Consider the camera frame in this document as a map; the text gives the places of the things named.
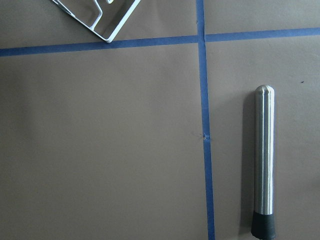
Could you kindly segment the steel muddler black tip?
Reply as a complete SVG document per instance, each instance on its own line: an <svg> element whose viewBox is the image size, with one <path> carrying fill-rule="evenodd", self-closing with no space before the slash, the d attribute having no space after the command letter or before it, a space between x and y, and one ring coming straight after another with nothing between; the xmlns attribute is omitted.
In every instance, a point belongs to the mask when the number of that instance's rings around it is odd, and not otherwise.
<svg viewBox="0 0 320 240"><path fill-rule="evenodd" d="M259 240L276 238L274 216L275 90L255 90L254 209L251 234Z"/></svg>

